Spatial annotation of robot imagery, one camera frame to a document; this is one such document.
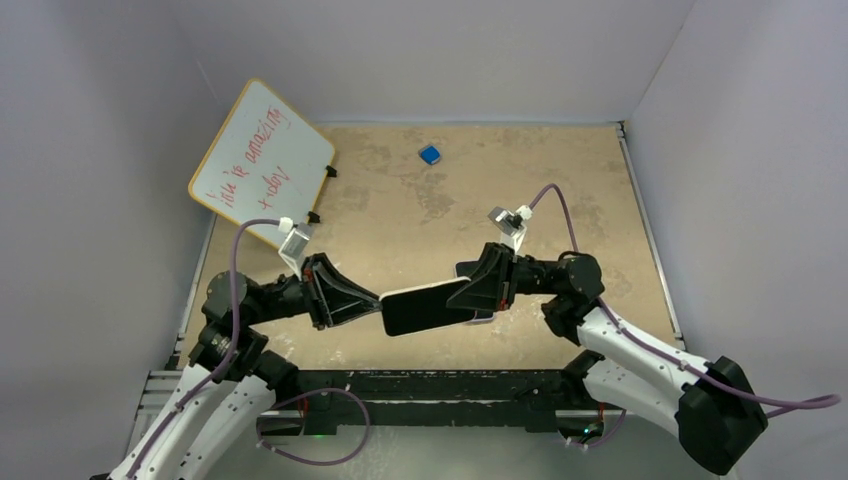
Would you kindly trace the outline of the lavender phone case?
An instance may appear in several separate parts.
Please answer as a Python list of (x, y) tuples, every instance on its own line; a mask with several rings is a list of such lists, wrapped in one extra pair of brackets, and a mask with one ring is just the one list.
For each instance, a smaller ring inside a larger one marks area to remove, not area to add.
[(490, 310), (478, 310), (475, 316), (467, 322), (467, 325), (482, 325), (491, 323), (495, 318), (495, 312)]

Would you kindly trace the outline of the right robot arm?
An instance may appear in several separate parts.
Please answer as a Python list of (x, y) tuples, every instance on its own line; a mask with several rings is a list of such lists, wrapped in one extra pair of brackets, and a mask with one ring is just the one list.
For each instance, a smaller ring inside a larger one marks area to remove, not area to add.
[(561, 381), (569, 404), (596, 400), (634, 413), (671, 433), (699, 466), (729, 473), (768, 426), (741, 367), (658, 340), (606, 307), (603, 292), (600, 265), (589, 254), (566, 251), (544, 261), (489, 242), (446, 305), (504, 311), (518, 294), (549, 296), (541, 307), (548, 328), (585, 350)]

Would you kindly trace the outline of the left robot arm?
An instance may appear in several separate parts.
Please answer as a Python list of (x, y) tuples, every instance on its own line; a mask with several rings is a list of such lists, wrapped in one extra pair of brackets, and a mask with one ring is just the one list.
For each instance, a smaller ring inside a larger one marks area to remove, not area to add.
[(323, 253), (297, 275), (259, 284), (230, 270), (207, 287), (206, 324), (177, 387), (145, 436), (108, 479), (203, 479), (239, 435), (271, 408), (305, 400), (298, 368), (267, 350), (253, 325), (307, 314), (319, 329), (379, 311), (376, 294)]

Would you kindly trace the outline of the blue eraser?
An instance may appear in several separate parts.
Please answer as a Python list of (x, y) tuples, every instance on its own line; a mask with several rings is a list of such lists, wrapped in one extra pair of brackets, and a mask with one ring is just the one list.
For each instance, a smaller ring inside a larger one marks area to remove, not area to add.
[(434, 145), (427, 145), (420, 149), (418, 156), (428, 165), (435, 165), (442, 159), (440, 150)]

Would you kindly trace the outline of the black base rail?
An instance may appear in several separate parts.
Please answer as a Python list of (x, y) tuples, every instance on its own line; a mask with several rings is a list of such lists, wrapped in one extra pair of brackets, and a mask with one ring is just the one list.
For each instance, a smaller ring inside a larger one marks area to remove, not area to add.
[(569, 370), (304, 370), (312, 395), (260, 417), (268, 436), (334, 435), (342, 426), (513, 427), (594, 438), (620, 414)]

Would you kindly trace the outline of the whiteboard with yellow frame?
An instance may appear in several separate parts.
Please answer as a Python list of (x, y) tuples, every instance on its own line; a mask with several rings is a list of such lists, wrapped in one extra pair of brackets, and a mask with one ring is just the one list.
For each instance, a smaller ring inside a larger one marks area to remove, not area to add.
[(240, 225), (307, 221), (336, 149), (264, 81), (249, 80), (188, 184), (190, 196)]

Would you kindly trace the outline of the aluminium frame rail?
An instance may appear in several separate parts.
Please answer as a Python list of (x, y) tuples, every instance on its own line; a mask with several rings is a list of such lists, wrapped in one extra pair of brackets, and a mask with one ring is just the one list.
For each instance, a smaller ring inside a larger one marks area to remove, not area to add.
[(156, 415), (176, 391), (182, 370), (152, 370), (148, 373), (137, 413)]

